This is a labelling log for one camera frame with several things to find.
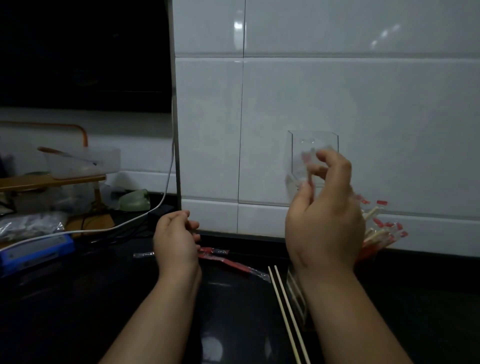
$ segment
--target metal strip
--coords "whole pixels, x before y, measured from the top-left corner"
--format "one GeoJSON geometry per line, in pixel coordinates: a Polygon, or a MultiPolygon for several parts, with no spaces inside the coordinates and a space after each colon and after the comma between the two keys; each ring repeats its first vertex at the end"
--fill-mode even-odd
{"type": "Polygon", "coordinates": [[[180,153],[179,153],[179,130],[177,114],[177,81],[175,76],[175,43],[173,37],[173,0],[165,0],[165,6],[168,12],[168,28],[170,35],[170,68],[172,73],[172,124],[173,140],[175,143],[175,176],[177,177],[177,201],[178,208],[181,209],[181,189],[180,189],[180,153]]]}

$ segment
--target green plastic item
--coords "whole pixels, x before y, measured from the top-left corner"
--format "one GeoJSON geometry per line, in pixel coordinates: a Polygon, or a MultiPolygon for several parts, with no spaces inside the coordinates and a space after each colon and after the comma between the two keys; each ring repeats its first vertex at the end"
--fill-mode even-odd
{"type": "Polygon", "coordinates": [[[150,196],[145,189],[133,191],[120,197],[119,204],[121,211],[147,211],[150,210],[150,196]]]}

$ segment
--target left hand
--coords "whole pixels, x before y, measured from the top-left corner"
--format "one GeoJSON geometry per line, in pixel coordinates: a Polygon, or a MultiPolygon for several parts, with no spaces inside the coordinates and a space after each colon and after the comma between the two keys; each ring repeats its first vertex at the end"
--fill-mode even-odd
{"type": "Polygon", "coordinates": [[[190,211],[175,211],[160,218],[153,236],[155,257],[160,276],[183,273],[200,275],[196,243],[200,235],[193,230],[200,226],[198,221],[188,220],[190,211]]]}

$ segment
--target hand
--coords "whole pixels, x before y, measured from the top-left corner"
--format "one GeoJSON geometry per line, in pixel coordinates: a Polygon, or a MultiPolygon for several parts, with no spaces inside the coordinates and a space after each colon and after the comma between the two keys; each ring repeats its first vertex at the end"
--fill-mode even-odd
{"type": "Polygon", "coordinates": [[[331,269],[352,270],[365,234],[365,220],[350,186],[351,163],[341,154],[317,152],[327,167],[309,165],[325,180],[318,198],[304,182],[288,209],[285,240],[300,275],[322,275],[331,269]]]}
{"type": "Polygon", "coordinates": [[[160,218],[153,236],[155,257],[160,269],[160,276],[184,272],[200,275],[198,249],[200,235],[192,232],[198,229],[198,221],[188,220],[190,211],[175,211],[160,218]]]}

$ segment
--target wooden shelf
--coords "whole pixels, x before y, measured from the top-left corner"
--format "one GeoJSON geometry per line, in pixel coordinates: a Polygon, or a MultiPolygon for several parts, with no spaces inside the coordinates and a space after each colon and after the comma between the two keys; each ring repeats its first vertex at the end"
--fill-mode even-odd
{"type": "Polygon", "coordinates": [[[67,184],[98,182],[107,179],[105,174],[99,176],[70,178],[67,180],[56,180],[49,174],[26,175],[19,177],[0,178],[0,192],[25,191],[42,187],[64,186],[67,184]]]}

